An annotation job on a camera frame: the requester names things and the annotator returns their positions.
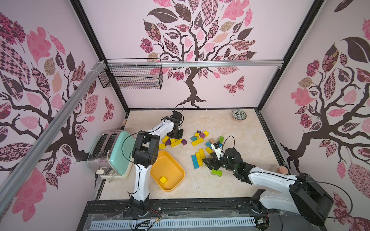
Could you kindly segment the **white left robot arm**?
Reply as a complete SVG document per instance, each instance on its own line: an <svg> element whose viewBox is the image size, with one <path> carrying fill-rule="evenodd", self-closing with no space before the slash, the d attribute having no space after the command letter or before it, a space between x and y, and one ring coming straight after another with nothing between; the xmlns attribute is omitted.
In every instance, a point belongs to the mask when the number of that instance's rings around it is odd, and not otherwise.
<svg viewBox="0 0 370 231"><path fill-rule="evenodd" d="M164 116L161 122L148 131L136 133L136 140L131 152L135 165L135 187L130 194L130 205L139 215L145 215L149 210L149 177L160 150L160 141L168 136L181 139L184 130L181 126L184 116L181 112L173 111L170 116Z"/></svg>

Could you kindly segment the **yellow cube block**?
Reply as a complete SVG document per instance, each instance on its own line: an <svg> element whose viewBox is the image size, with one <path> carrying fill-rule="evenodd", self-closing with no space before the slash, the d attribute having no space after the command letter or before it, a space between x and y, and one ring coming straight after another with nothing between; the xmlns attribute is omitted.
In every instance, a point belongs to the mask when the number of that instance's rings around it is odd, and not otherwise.
<svg viewBox="0 0 370 231"><path fill-rule="evenodd" d="M171 147L176 147L176 146L178 146L178 145L180 145L181 143L182 143L182 139L180 139L180 140L177 140L177 141L175 141L175 142L173 142L173 143L171 143Z"/></svg>

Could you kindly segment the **yellow rectangular block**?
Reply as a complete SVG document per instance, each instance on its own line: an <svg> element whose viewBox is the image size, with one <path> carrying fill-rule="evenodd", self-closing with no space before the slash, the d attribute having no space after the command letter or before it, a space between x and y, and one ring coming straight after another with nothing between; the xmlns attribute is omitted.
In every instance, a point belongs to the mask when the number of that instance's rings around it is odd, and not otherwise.
<svg viewBox="0 0 370 231"><path fill-rule="evenodd" d="M168 140L169 140L169 137L168 137L168 136L165 136L165 137L162 139L162 142L163 142L163 143L166 143Z"/></svg>

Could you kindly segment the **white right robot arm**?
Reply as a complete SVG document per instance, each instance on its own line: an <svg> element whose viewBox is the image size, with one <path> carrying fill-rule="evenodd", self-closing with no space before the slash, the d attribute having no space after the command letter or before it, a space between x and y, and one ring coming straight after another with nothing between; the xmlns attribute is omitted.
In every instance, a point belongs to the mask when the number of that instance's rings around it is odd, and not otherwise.
<svg viewBox="0 0 370 231"><path fill-rule="evenodd" d="M286 175L261 169L243 161L235 148L218 148L203 159L210 170L224 168L239 181L260 186L253 195L254 212L266 209L289 211L301 215L316 226L323 226L334 204L333 198L310 175Z"/></svg>

